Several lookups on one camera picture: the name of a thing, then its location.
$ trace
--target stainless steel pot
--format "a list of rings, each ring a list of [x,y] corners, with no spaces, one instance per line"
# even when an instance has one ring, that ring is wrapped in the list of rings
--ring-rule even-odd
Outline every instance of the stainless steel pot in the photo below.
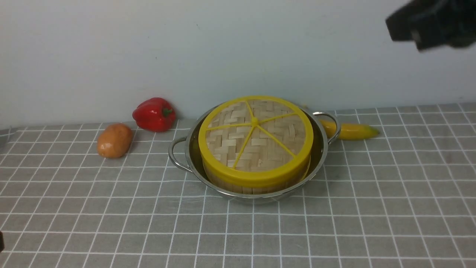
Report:
[[[239,194],[221,189],[210,181],[208,181],[207,174],[205,173],[205,170],[203,168],[202,157],[200,154],[200,149],[198,147],[198,132],[200,130],[200,126],[202,125],[203,120],[211,111],[213,111],[213,109],[215,108],[208,110],[197,120],[195,125],[191,128],[190,133],[187,137],[175,139],[170,144],[169,157],[176,167],[181,170],[193,173],[200,181],[205,183],[213,190],[217,191],[221,196],[242,203],[261,204],[278,201],[279,199],[291,195],[295,190],[300,189],[304,184],[306,184],[309,180],[316,176],[318,170],[322,167],[324,163],[324,159],[326,158],[328,145],[331,144],[337,138],[341,130],[340,123],[334,115],[324,112],[316,112],[310,114],[309,112],[301,108],[302,111],[308,116],[314,130],[314,142],[312,144],[311,149],[311,163],[309,171],[307,172],[307,176],[301,182],[278,192],[262,195]],[[336,123],[337,131],[330,139],[327,139],[326,132],[324,131],[322,124],[319,122],[319,120],[316,119],[315,116],[317,115],[328,116]],[[174,147],[178,143],[182,142],[185,142],[185,159],[187,161],[187,164],[180,163],[176,159],[173,152]]]

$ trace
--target yellow plastic rim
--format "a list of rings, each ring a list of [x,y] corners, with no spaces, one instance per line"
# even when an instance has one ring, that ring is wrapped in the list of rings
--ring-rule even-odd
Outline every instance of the yellow plastic rim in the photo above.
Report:
[[[304,140],[304,144],[301,148],[301,151],[297,154],[294,155],[290,153],[290,151],[284,146],[283,148],[287,150],[292,156],[293,159],[286,163],[285,165],[282,165],[276,169],[273,170],[268,170],[268,171],[262,171],[262,172],[246,172],[246,171],[240,171],[236,170],[234,168],[227,167],[223,165],[220,161],[218,161],[213,154],[210,152],[207,146],[207,141],[206,141],[206,132],[212,129],[217,129],[217,128],[226,128],[226,127],[233,127],[233,126],[238,126],[238,124],[232,124],[232,125],[225,125],[225,126],[219,126],[215,128],[208,128],[210,125],[211,121],[213,118],[215,118],[216,115],[218,115],[223,109],[227,108],[230,105],[233,105],[235,103],[239,102],[245,102],[248,103],[248,100],[268,100],[268,101],[274,101],[277,103],[280,103],[291,110],[293,110],[292,115],[297,115],[301,118],[301,121],[304,124],[304,128],[306,131],[306,138]],[[252,121],[254,115],[251,111],[250,108],[250,114],[252,117]],[[263,120],[259,123],[263,123],[265,121],[270,121],[275,118],[269,118],[266,120]],[[248,124],[239,124],[239,125],[249,125],[252,126],[251,131],[249,132],[246,140],[244,141],[243,147],[246,145],[249,137],[251,136],[251,133],[255,128],[259,128],[261,131],[263,131],[263,128],[259,126],[259,124],[256,126],[256,123],[248,123]],[[268,134],[268,136],[272,137],[275,141],[277,140],[273,135]],[[223,103],[222,105],[218,106],[215,110],[213,110],[203,121],[200,131],[198,133],[198,146],[200,148],[200,152],[202,154],[203,162],[208,167],[213,174],[217,175],[220,177],[225,182],[238,185],[241,187],[270,187],[274,185],[281,184],[289,179],[291,179],[289,176],[296,174],[298,171],[302,170],[303,165],[307,166],[309,162],[309,155],[311,152],[311,147],[312,147],[312,142],[314,139],[314,132],[312,130],[312,125],[311,122],[309,121],[308,117],[306,114],[296,105],[294,105],[291,102],[288,102],[283,99],[279,99],[276,97],[272,96],[247,96],[247,97],[242,97],[238,98],[226,103]]]

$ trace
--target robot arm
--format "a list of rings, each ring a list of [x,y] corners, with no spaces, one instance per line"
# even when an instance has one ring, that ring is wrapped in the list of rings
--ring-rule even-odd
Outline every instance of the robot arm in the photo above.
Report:
[[[413,0],[386,19],[393,41],[414,41],[419,51],[476,42],[476,0]]]

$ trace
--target pepper stem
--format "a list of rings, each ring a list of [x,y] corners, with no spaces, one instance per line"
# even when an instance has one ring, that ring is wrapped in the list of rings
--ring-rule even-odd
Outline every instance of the pepper stem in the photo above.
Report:
[[[162,114],[167,117],[169,114],[171,114],[173,111],[172,109],[167,109],[167,108],[164,108],[162,109]]]

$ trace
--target yellow banana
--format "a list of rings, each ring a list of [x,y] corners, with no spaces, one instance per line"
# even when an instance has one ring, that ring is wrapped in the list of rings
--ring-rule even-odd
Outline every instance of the yellow banana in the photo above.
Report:
[[[336,132],[336,124],[334,122],[329,122],[325,120],[320,120],[321,124],[324,126],[327,137],[332,137]],[[342,124],[342,130],[338,139],[341,140],[364,140],[370,139],[377,135],[380,132],[378,129],[373,128],[369,125],[364,124]]]

